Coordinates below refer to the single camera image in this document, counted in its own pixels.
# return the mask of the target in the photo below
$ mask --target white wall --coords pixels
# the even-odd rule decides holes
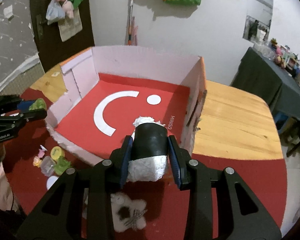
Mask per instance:
[[[279,44],[289,45],[300,58],[300,1],[274,0],[269,38]]]
[[[268,4],[273,5],[273,0],[265,0]],[[248,0],[247,15],[257,19],[258,21],[269,24],[272,18],[272,9],[257,0]]]
[[[247,15],[268,25],[272,18],[272,10],[257,0],[249,0]]]
[[[251,43],[242,38],[248,0],[202,0],[192,7],[135,0],[138,45],[204,57],[207,79],[229,85]],[[90,0],[96,46],[122,45],[128,0]]]

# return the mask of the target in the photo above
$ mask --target yellow lid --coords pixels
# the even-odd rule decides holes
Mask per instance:
[[[63,149],[61,149],[61,147],[55,146],[52,148],[50,156],[52,160],[57,161],[60,158],[60,156],[65,156],[65,152],[63,151]]]

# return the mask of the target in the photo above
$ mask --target plastic container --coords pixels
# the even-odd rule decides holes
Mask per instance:
[[[54,173],[53,166],[55,165],[55,162],[51,159],[50,156],[46,156],[41,163],[41,172],[47,176],[50,177]]]
[[[50,178],[48,178],[47,190],[49,190],[51,188],[51,186],[57,181],[57,179],[59,179],[59,177],[57,177],[57,176],[51,176]]]
[[[61,156],[65,156],[65,152],[63,149],[61,149],[61,147],[59,146],[55,146],[52,148],[51,152],[50,152],[50,156],[52,158],[52,160],[54,160],[55,162],[61,157]]]

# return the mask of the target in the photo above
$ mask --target black cylinder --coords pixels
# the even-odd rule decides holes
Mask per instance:
[[[168,131],[156,123],[143,123],[136,127],[131,160],[167,155]]]

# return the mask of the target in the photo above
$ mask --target dark table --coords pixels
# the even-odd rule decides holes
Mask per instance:
[[[273,116],[282,112],[300,121],[299,85],[254,48],[243,56],[231,86],[261,97]]]

